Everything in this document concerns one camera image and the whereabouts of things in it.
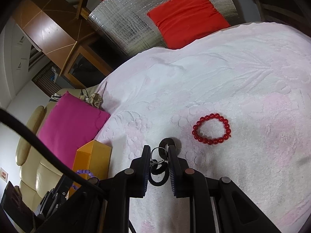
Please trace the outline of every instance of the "white blanket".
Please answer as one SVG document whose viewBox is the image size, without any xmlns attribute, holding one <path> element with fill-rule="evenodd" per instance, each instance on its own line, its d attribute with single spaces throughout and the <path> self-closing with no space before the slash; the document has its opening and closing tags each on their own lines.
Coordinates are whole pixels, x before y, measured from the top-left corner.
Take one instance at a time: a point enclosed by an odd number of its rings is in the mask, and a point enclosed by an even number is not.
<svg viewBox="0 0 311 233">
<path fill-rule="evenodd" d="M 311 39 L 276 23 L 240 25 L 180 50 L 152 48 L 99 86 L 110 119 L 96 140 L 113 147 L 109 176 L 130 166 L 143 146 L 173 137 L 179 157 L 205 176 L 230 177 L 283 233 L 311 212 Z M 208 146 L 193 139 L 201 117 L 220 113 L 232 137 Z M 217 120 L 201 131 L 224 134 Z M 139 233 L 189 232 L 189 200 L 170 182 L 131 199 Z"/>
</svg>

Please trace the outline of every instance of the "pink cushion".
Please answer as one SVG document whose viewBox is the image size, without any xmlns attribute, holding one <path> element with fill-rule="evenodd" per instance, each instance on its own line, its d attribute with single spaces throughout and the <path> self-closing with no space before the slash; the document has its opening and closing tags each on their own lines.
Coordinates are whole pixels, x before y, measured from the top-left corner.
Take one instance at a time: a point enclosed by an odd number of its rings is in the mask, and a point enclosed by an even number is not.
<svg viewBox="0 0 311 233">
<path fill-rule="evenodd" d="M 70 169 L 81 146 L 92 141 L 110 114 L 96 109 L 68 91 L 50 112 L 38 137 Z"/>
</svg>

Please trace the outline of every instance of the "bracelet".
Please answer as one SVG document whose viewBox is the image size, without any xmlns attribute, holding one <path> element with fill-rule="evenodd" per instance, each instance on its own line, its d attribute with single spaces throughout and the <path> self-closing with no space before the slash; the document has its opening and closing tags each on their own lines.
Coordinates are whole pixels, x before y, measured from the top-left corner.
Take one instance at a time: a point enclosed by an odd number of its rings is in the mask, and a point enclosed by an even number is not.
<svg viewBox="0 0 311 233">
<path fill-rule="evenodd" d="M 224 134 L 224 136 L 220 138 L 214 138 L 214 139 L 207 139 L 205 137 L 204 138 L 200 137 L 197 133 L 198 128 L 202 125 L 203 122 L 208 121 L 210 119 L 214 119 L 214 118 L 218 119 L 220 122 L 224 124 L 224 128 L 226 130 L 226 133 Z M 206 143 L 208 145 L 223 143 L 225 140 L 228 140 L 229 137 L 231 137 L 230 133 L 231 133 L 231 129 L 230 129 L 228 119 L 225 119 L 223 116 L 221 116 L 218 113 L 210 114 L 205 117 L 200 117 L 200 120 L 197 121 L 197 124 L 193 126 L 193 131 L 192 131 L 192 134 L 194 135 L 195 140 L 201 143 Z"/>
</svg>

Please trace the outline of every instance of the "wall picture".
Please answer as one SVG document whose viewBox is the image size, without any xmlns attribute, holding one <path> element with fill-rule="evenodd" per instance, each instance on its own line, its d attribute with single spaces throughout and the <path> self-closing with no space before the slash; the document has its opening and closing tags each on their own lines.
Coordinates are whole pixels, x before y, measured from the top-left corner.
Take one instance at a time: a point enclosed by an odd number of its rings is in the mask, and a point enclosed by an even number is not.
<svg viewBox="0 0 311 233">
<path fill-rule="evenodd" d="M 0 178 L 7 182 L 7 172 L 0 168 Z"/>
</svg>

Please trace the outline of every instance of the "beige leather sofa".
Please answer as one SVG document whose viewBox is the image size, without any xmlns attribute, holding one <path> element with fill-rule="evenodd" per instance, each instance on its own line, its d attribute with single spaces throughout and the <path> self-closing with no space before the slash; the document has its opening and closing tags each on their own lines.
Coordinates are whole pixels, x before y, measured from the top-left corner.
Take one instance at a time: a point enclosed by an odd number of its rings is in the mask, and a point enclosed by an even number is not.
<svg viewBox="0 0 311 233">
<path fill-rule="evenodd" d="M 88 95 L 91 95 L 96 88 L 97 86 L 88 88 Z M 79 97 L 81 93 L 80 89 L 61 89 L 58 94 L 63 95 L 66 91 L 75 97 Z M 46 107 L 39 106 L 35 109 L 27 122 L 27 127 L 33 133 L 38 133 L 55 104 L 49 102 Z M 23 138 L 18 142 L 15 159 L 16 164 L 21 166 L 19 187 L 23 202 L 35 211 L 46 192 L 55 187 L 62 173 Z"/>
</svg>

